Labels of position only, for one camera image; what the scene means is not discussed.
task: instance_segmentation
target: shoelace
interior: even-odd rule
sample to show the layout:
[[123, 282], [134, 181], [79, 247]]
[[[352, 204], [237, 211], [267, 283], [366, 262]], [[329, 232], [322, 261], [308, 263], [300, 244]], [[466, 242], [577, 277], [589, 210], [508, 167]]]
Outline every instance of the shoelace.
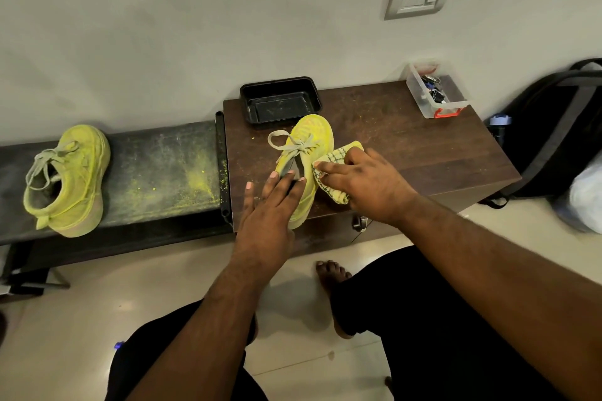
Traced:
[[[64, 156], [66, 154], [74, 152], [79, 147], [77, 141], [71, 141], [65, 146], [57, 146], [52, 149], [44, 149], [40, 154], [37, 154], [34, 157], [34, 165], [31, 166], [27, 174], [25, 175], [25, 182], [27, 183], [27, 187], [31, 190], [44, 190], [52, 183], [56, 183], [60, 180], [59, 175], [54, 175], [50, 177], [48, 173], [48, 164], [51, 161], [64, 163]], [[41, 172], [44, 173], [44, 177], [46, 178], [46, 184], [42, 187], [34, 187], [32, 184], [34, 178], [38, 176]]]
[[[290, 138], [290, 140], [293, 142], [293, 144], [276, 146], [274, 143], [272, 143], [273, 136], [281, 136], [281, 135], [288, 136]], [[291, 136], [291, 134], [289, 132], [287, 132], [286, 130], [273, 131], [272, 133], [270, 133], [267, 136], [267, 142], [271, 147], [273, 147], [274, 149], [277, 149], [278, 151], [286, 151], [287, 154], [292, 153], [293, 157], [298, 154], [301, 154], [301, 153], [309, 154], [310, 148], [314, 148], [314, 147], [318, 146], [318, 144], [316, 142], [314, 142], [314, 136], [312, 134], [309, 134], [309, 137], [307, 138], [306, 141], [301, 141], [301, 140], [294, 139]]]

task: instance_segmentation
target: clear plastic box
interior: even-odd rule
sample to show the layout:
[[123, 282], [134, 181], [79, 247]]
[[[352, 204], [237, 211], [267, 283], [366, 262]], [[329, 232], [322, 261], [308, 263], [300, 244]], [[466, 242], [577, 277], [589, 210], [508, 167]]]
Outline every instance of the clear plastic box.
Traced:
[[[441, 103], [434, 101], [422, 78], [420, 78], [425, 75], [441, 80], [441, 90], [446, 96]], [[460, 84], [457, 78], [454, 78], [455, 72], [446, 62], [430, 60], [409, 63], [404, 76], [410, 93], [418, 104], [422, 115], [427, 119], [458, 116], [464, 108], [470, 105], [470, 100], [466, 98], [468, 94], [464, 86]]]

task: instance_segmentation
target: cabinet handle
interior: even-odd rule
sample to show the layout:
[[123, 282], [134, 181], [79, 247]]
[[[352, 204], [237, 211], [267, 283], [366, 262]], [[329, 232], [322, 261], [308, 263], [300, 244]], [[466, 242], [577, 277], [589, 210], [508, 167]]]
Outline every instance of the cabinet handle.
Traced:
[[365, 216], [360, 216], [358, 214], [353, 215], [353, 220], [351, 221], [351, 227], [356, 230], [358, 233], [362, 233], [366, 231], [366, 227], [368, 226], [368, 218]]

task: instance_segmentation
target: black pants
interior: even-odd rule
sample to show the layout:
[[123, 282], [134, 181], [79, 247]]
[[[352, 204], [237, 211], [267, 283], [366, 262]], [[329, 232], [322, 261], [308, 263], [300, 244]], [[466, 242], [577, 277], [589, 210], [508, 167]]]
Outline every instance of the black pants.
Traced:
[[[107, 401], [124, 400], [201, 302], [148, 322], [117, 350]], [[332, 312], [348, 334], [377, 334], [397, 399], [564, 399], [475, 312], [415, 246], [336, 286]], [[255, 324], [249, 329], [250, 342]], [[240, 364], [232, 399], [266, 397]]]

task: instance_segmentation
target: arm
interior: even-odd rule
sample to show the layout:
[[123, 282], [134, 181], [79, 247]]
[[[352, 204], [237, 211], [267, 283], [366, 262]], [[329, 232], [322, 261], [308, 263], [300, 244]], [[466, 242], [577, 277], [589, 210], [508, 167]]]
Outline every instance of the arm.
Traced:
[[230, 263], [128, 401], [230, 399], [260, 294], [292, 248], [287, 224], [305, 189], [299, 180], [287, 195], [292, 178], [272, 174], [256, 207], [247, 184]]
[[412, 240], [452, 287], [568, 397], [602, 398], [602, 286], [419, 195], [377, 152], [320, 163], [351, 207]]

